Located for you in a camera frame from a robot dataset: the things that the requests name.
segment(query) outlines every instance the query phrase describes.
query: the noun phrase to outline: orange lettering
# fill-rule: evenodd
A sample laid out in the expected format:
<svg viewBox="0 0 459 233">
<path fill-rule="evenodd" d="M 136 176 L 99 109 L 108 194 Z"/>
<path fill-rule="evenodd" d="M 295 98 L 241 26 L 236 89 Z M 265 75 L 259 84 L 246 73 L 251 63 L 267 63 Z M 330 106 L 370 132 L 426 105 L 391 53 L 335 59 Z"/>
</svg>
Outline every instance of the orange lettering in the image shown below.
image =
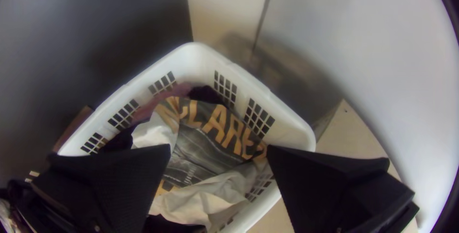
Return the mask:
<svg viewBox="0 0 459 233">
<path fill-rule="evenodd" d="M 228 144 L 230 143 L 231 139 L 236 136 L 236 143 L 234 145 L 234 154 L 240 155 L 240 149 L 241 149 L 241 144 L 240 144 L 240 137 L 242 135 L 242 129 L 244 129 L 244 124 L 242 123 L 241 120 L 237 119 L 236 116 L 233 114 L 230 115 L 230 123 L 229 123 L 229 130 L 228 133 L 226 134 L 226 138 L 221 144 L 224 148 L 228 147 Z"/>
<path fill-rule="evenodd" d="M 217 129 L 218 133 L 217 137 L 215 137 L 215 141 L 218 143 L 221 143 L 221 140 L 223 140 L 223 137 L 225 136 L 226 111 L 226 107 L 217 105 L 212 113 L 212 116 L 209 118 L 209 121 L 202 128 L 202 131 L 205 133 L 209 133 L 212 128 Z"/>
</svg>

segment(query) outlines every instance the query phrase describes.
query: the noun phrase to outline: laundry basket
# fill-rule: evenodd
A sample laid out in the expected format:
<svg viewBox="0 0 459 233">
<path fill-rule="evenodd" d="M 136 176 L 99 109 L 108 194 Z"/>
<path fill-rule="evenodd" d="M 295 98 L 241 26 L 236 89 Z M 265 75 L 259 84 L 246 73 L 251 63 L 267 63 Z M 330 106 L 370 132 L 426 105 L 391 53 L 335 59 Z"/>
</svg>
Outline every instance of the laundry basket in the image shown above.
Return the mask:
<svg viewBox="0 0 459 233">
<path fill-rule="evenodd" d="M 60 155 L 96 154 L 130 125 L 133 113 L 159 92 L 181 82 L 210 85 L 230 109 L 267 144 L 315 151 L 311 127 L 240 66 L 199 44 L 184 44 L 155 62 L 106 99 L 59 151 Z M 246 195 L 244 207 L 217 232 L 246 232 L 280 199 L 269 166 Z"/>
</svg>

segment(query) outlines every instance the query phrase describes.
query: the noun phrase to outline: black fabric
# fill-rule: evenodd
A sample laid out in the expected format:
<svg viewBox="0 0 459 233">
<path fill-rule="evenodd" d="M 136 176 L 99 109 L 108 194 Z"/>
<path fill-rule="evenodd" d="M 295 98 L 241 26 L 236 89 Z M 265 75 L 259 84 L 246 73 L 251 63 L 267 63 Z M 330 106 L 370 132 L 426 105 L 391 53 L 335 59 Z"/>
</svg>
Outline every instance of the black fabric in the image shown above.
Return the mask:
<svg viewBox="0 0 459 233">
<path fill-rule="evenodd" d="M 205 229 L 202 225 L 182 225 L 166 220 L 163 216 L 148 216 L 143 233 L 194 233 Z"/>
<path fill-rule="evenodd" d="M 99 155 L 49 155 L 34 191 L 85 232 L 141 232 L 170 158 L 168 144 Z"/>
<path fill-rule="evenodd" d="M 188 93 L 188 97 L 192 100 L 223 105 L 226 108 L 228 108 L 228 106 L 221 99 L 220 95 L 215 90 L 213 90 L 213 88 L 207 85 L 192 88 L 191 91 Z"/>
<path fill-rule="evenodd" d="M 99 153 L 116 152 L 121 150 L 129 150 L 132 147 L 132 132 L 137 127 L 133 125 L 121 131 L 113 139 L 109 140 L 105 146 L 99 149 Z"/>
<path fill-rule="evenodd" d="M 392 232 L 414 196 L 387 174 L 387 158 L 344 158 L 273 145 L 267 158 L 295 232 Z"/>
</svg>

